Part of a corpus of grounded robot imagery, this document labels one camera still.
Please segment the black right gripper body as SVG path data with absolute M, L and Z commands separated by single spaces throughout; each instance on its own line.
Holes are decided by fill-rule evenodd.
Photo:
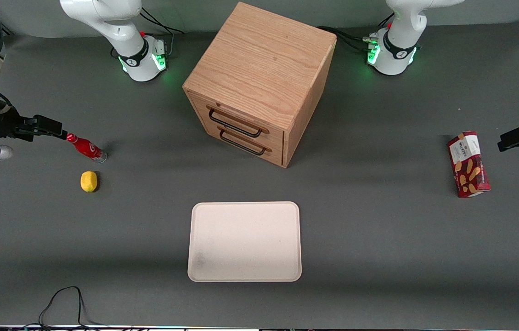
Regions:
M 33 140 L 33 119 L 24 117 L 15 108 L 0 113 L 0 138 L 13 138 L 19 140 Z

